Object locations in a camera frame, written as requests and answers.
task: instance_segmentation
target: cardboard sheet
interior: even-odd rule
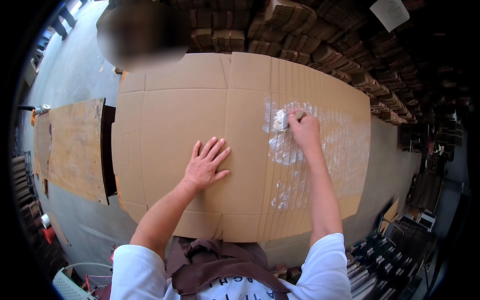
[[[322,148],[342,217],[357,212],[370,150],[370,101],[320,71],[269,56],[187,54],[169,72],[129,73],[120,87],[112,155],[125,209],[139,221],[183,177],[197,140],[225,138],[219,170],[232,173],[199,193],[174,234],[229,242],[311,230],[309,182],[291,132],[273,116],[305,107],[321,123]]]

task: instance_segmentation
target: gray floor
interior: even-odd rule
[[[107,1],[90,1],[74,14],[78,23],[61,41],[55,34],[43,58],[40,71],[26,100],[28,105],[47,103],[52,108],[91,98],[105,97],[115,106],[120,76],[113,72],[96,44],[95,23]],[[29,114],[21,113],[17,136],[18,147],[33,154],[33,127]],[[344,220],[345,245],[365,237],[375,226],[378,213],[400,197],[403,208],[410,181],[420,165],[419,154],[397,149],[397,127],[372,117],[370,160],[358,213]],[[71,246],[64,247],[69,263],[96,262],[109,264],[113,244],[128,243],[136,223],[119,207],[116,196],[110,205],[94,203],[49,184],[49,197],[41,193],[46,212],[53,211]],[[262,243],[271,265],[303,263],[309,248],[309,234]]]

